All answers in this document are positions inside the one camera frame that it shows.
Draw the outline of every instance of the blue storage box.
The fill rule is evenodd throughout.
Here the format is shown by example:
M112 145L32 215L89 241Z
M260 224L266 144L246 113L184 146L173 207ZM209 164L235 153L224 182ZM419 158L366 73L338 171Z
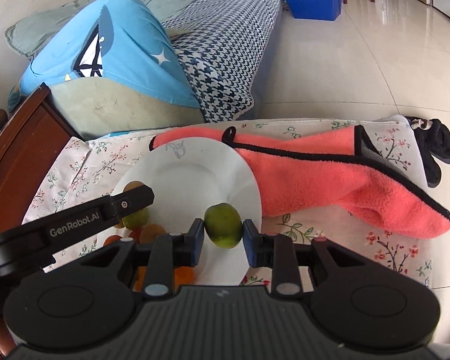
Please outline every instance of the blue storage box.
M335 20L342 12L342 0L285 0L296 19Z

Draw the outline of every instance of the floral tablecloth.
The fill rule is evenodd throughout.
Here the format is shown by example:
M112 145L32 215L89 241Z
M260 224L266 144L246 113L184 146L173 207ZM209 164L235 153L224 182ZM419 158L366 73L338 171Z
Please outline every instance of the floral tablecloth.
M413 131L402 116L376 121L285 119L224 122L208 127L224 130L236 126L241 132L289 140L328 130L362 124L390 166L397 167L416 185L427 188L423 165ZM61 151L41 183L24 222L109 194L121 177L149 153L152 137L165 130L148 130L83 142L72 138ZM408 238L374 228L338 206L290 212L263 218L262 233L282 233L296 243L310 243L324 235L359 254L380 262L430 287L432 279L430 240ZM55 255L49 271L96 250L96 236ZM312 290L307 269L301 271L304 290ZM271 270L252 269L242 285L270 285Z

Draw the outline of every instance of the towel loop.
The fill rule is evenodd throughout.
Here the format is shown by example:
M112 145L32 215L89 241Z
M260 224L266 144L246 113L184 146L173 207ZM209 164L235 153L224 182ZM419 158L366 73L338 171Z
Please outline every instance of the towel loop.
M234 126L231 126L227 128L222 135L222 143L231 146L233 143L233 140L235 139L236 135L236 128Z

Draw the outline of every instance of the orange object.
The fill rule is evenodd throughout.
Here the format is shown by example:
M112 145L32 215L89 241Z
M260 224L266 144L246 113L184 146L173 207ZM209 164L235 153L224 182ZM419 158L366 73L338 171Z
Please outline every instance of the orange object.
M118 241L119 239L122 239L120 235L111 235L108 237L105 242L103 243L103 246L110 245L111 243L114 243L115 241Z
M145 274L147 273L146 266L138 267L137 280L135 280L135 284L133 285L133 290L139 292L142 290L143 280L145 279Z
M193 284L195 281L195 273L193 268L181 266L175 268L175 291L183 284Z
M125 188L123 188L123 192L128 192L130 190L133 190L133 188L138 188L141 187L142 185L144 185L144 183L142 183L142 181L130 181L130 183L128 183Z
M130 238L133 238L133 240L135 241L135 243L139 243L140 241L140 233L141 233L142 231L141 230L133 230L131 233L130 233L130 235L129 235L129 237Z
M145 279L145 274L147 273L146 266L140 266L138 268L137 279L135 280L135 284L133 285L134 291L141 291L143 286L143 281ZM195 281L195 273L193 272L193 268L187 266L181 266L180 268L175 268L175 288L176 291L179 286L183 284L193 284Z
M150 225L144 226L140 232L140 244L151 244L155 238L159 235L165 234L166 231L160 225L150 223Z
M123 219L120 219L120 222L118 222L116 225L113 225L114 228L117 229L123 229L125 225L123 224Z

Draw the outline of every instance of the pink towel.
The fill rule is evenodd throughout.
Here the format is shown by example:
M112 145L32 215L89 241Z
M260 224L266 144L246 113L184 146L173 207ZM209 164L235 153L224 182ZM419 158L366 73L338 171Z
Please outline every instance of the pink towel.
M234 148L257 180L264 216L309 207L342 206L363 221L409 237L450 229L450 212L397 170L363 156L379 155L363 126L281 141L258 135L182 127L157 135L150 150L173 140L204 137Z

